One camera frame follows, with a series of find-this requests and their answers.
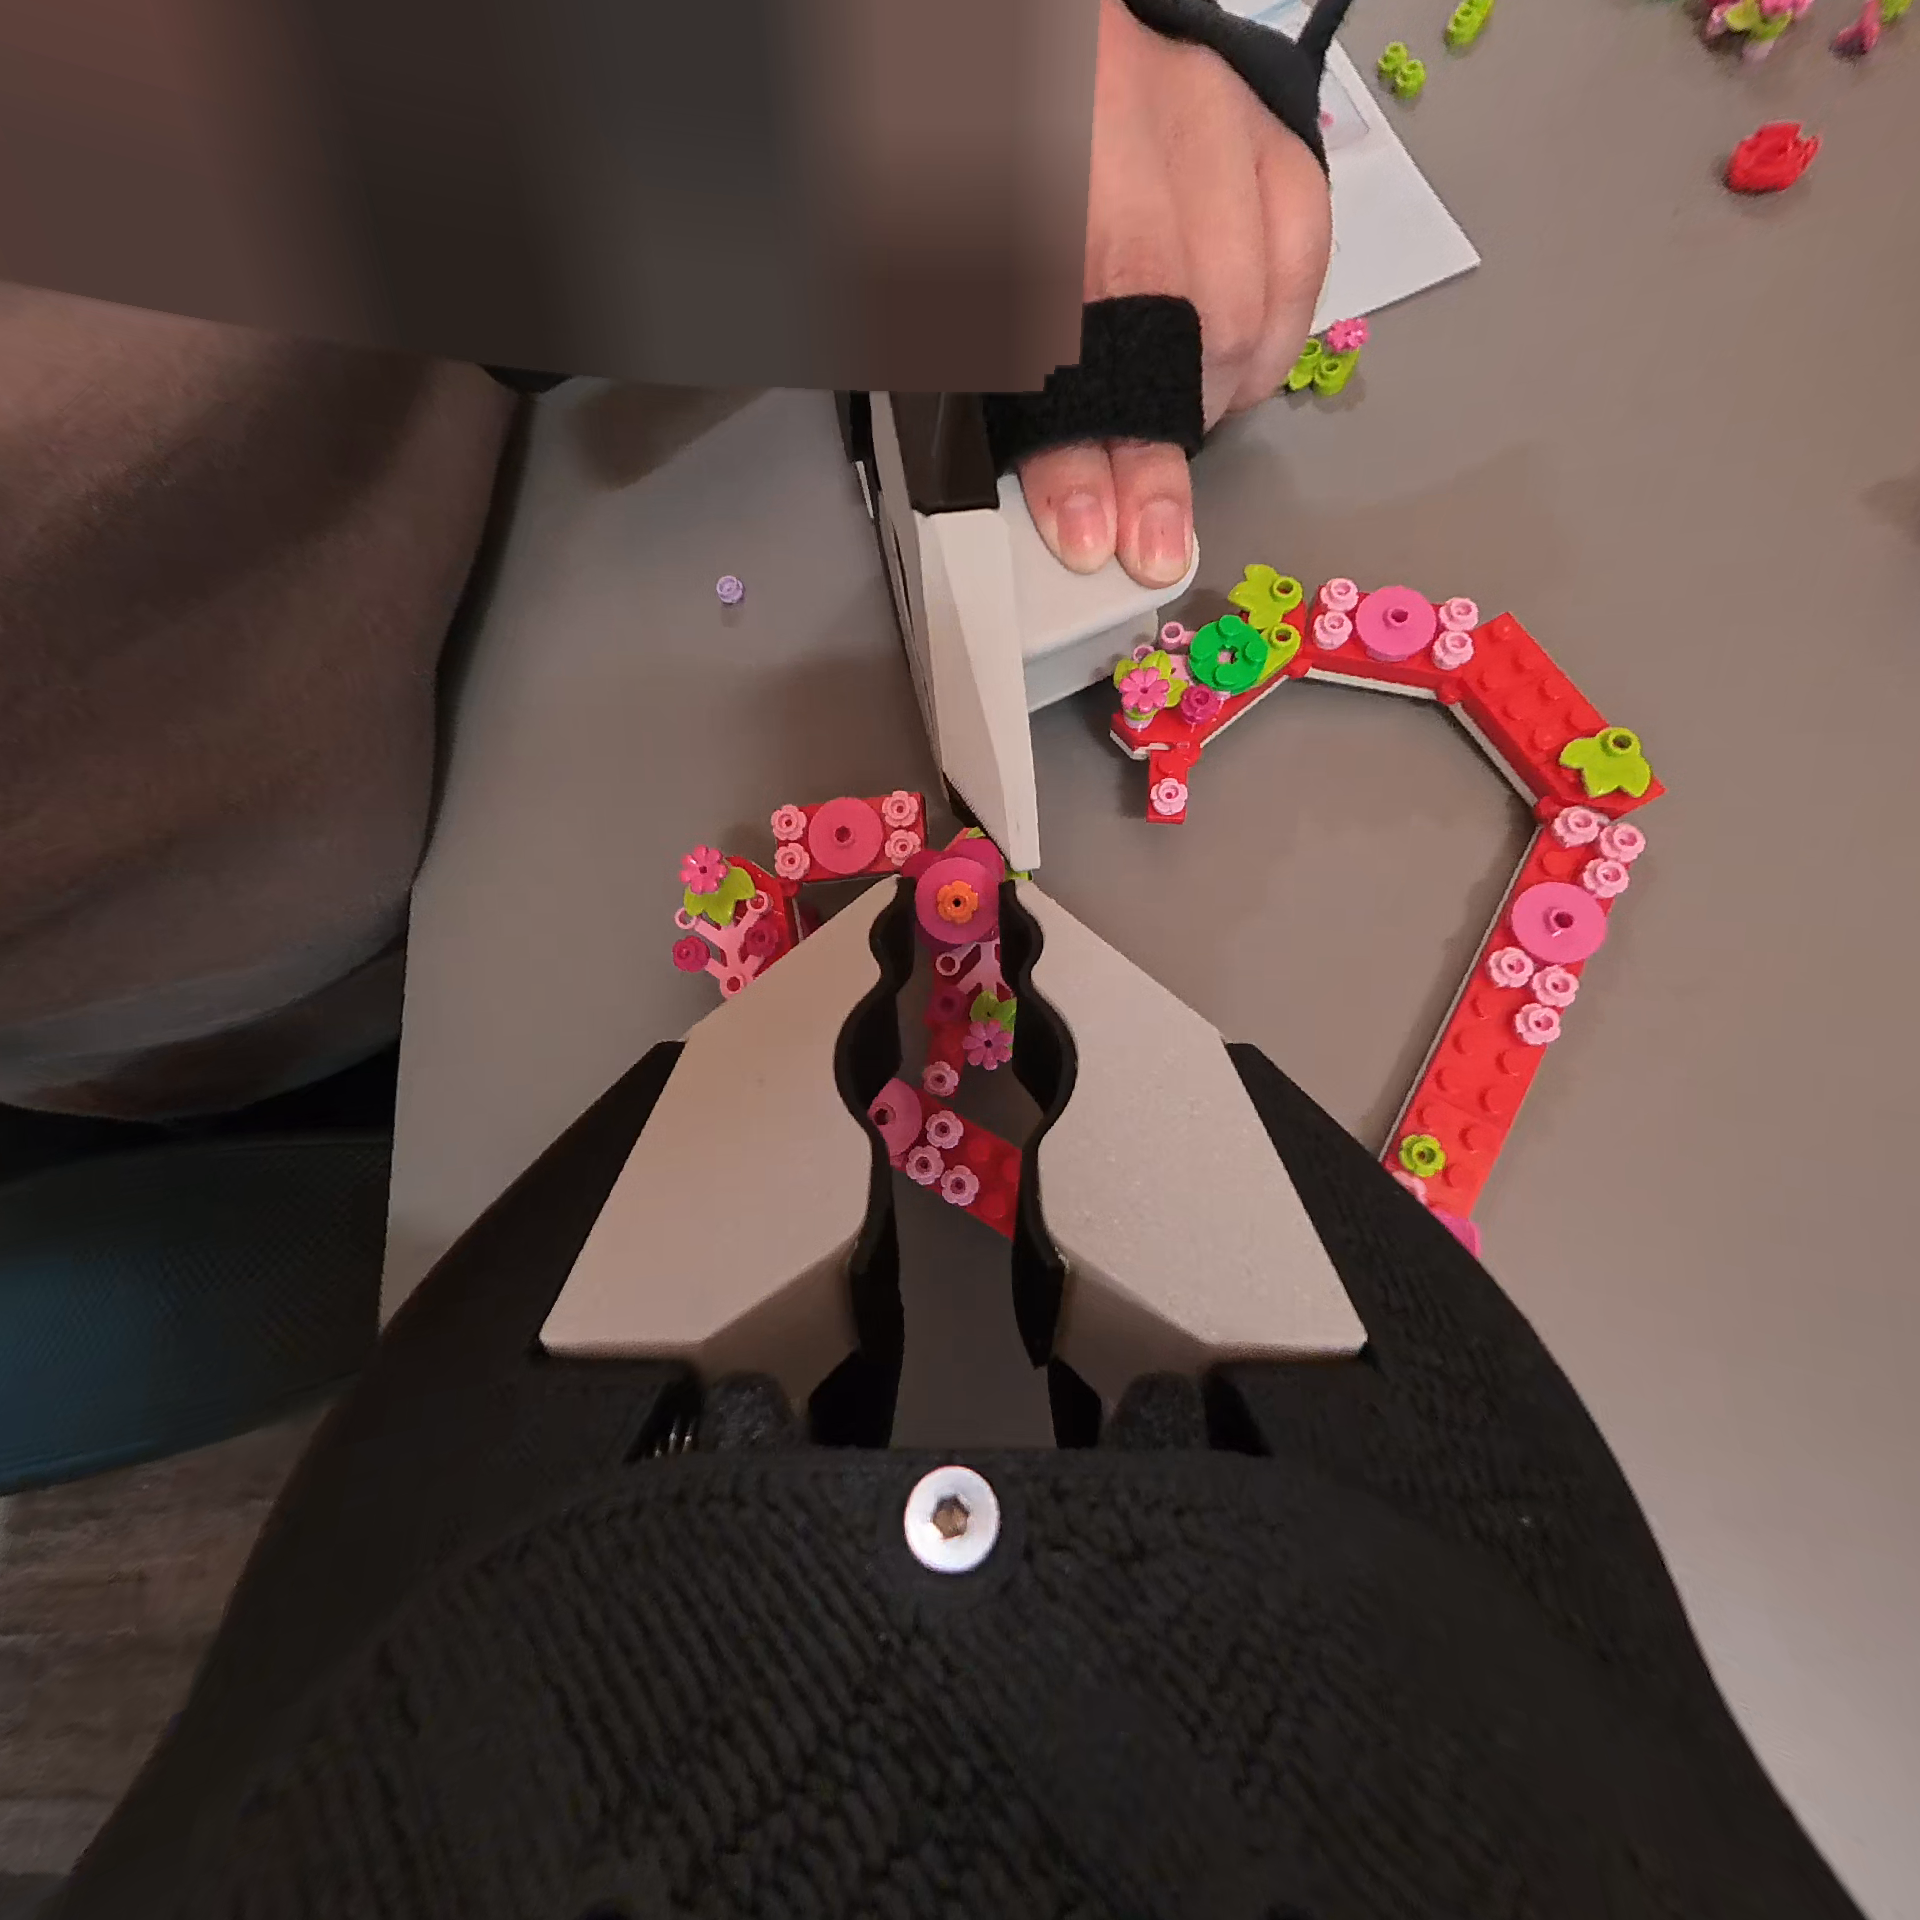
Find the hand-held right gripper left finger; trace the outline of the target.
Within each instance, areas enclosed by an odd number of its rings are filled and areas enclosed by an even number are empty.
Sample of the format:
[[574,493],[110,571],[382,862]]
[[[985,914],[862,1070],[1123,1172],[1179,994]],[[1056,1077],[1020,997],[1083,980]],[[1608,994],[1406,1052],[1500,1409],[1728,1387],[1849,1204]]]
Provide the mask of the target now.
[[895,1368],[888,1153],[910,889],[878,880],[696,1021],[541,1329],[574,1358],[699,1373]]

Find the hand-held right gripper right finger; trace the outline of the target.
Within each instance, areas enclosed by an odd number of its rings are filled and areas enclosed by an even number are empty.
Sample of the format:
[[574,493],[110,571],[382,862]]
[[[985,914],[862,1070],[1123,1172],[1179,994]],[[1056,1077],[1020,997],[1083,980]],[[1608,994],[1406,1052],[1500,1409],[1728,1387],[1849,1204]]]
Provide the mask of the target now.
[[1065,1259],[1052,1355],[1076,1373],[1356,1355],[1363,1323],[1220,1034],[1030,880],[1015,899],[1071,1044],[1032,1160]]

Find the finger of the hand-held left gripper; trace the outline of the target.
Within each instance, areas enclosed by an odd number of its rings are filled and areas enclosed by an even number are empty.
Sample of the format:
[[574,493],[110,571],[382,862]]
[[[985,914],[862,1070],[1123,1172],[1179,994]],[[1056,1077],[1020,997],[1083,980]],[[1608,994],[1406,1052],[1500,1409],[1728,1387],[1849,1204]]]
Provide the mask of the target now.
[[950,801],[1020,873],[1039,864],[1012,550],[997,513],[878,505],[907,664]]

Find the magenta lego flower orange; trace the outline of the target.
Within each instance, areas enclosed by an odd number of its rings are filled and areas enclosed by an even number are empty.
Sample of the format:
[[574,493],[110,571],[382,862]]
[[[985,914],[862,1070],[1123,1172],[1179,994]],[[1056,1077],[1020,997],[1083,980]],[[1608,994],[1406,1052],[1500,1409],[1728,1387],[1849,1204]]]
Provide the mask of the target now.
[[923,848],[903,864],[913,880],[919,941],[934,976],[960,992],[1004,992],[999,896],[1006,860],[982,832],[960,832],[945,848]]

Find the red lego heart frame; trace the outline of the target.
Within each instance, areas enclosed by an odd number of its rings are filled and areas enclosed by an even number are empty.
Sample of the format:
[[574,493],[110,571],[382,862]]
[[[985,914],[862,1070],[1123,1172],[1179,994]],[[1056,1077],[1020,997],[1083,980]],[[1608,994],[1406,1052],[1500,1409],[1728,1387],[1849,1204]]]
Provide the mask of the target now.
[[[1512,614],[1350,578],[1308,592],[1268,564],[1251,564],[1228,602],[1230,612],[1198,629],[1172,620],[1110,666],[1110,742],[1144,768],[1151,826],[1179,826],[1207,748],[1299,682],[1449,714],[1534,818],[1380,1153],[1388,1176],[1479,1256],[1476,1203],[1645,853],[1631,816],[1664,786],[1639,734],[1608,724]],[[678,862],[673,966],[726,998],[807,940],[807,885],[888,880],[913,853],[955,837],[927,835],[927,803],[913,788],[781,804],[771,835],[764,862],[712,845]],[[952,1108],[966,1073],[1015,1057],[1016,997],[1004,972],[1001,980],[1001,994],[960,992],[932,970],[919,1090],[884,1096],[878,1121],[895,1169],[1009,1237],[1021,1157]]]

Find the lego instruction booklet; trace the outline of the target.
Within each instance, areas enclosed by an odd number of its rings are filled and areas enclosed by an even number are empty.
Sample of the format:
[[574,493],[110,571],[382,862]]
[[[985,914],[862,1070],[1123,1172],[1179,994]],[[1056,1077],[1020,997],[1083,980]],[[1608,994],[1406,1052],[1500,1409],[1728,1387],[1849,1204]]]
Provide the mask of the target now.
[[1404,148],[1352,59],[1327,48],[1319,97],[1332,252],[1311,329],[1363,321],[1469,275],[1481,254]]

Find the small red lego piece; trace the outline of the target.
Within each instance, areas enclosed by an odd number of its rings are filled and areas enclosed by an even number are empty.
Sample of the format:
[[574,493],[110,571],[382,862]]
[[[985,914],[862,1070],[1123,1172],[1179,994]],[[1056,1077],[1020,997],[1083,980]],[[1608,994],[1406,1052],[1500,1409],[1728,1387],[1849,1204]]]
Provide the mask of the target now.
[[1765,124],[1729,148],[1721,181],[1739,196],[1782,194],[1808,173],[1819,146],[1819,132],[1804,124]]

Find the person's left hand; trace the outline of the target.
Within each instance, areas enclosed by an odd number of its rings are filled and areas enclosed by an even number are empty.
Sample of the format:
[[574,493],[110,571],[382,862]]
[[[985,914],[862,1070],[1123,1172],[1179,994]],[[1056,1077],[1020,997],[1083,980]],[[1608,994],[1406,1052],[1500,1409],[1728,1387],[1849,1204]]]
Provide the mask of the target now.
[[[1311,325],[1332,242],[1327,176],[1230,64],[1099,5],[1083,300],[1184,298],[1203,334],[1204,426],[1271,395]],[[1193,555],[1188,458],[1096,438],[1020,465],[1069,571],[1118,563],[1174,586]]]

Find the dark teal chair seat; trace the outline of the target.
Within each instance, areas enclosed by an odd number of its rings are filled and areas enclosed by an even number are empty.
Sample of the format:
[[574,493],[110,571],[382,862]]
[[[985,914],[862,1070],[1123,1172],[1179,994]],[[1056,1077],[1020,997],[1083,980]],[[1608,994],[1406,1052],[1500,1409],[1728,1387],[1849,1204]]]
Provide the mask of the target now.
[[3,1118],[3,1493],[259,1429],[367,1355],[397,1046],[198,1121]]

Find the person's grey-brown clothing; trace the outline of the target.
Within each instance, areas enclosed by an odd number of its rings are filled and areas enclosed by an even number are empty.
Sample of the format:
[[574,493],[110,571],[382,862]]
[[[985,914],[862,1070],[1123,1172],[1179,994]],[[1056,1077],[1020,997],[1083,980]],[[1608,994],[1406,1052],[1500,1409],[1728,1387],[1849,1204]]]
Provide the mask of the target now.
[[225,1113],[397,1036],[492,372],[4,285],[3,1092]]

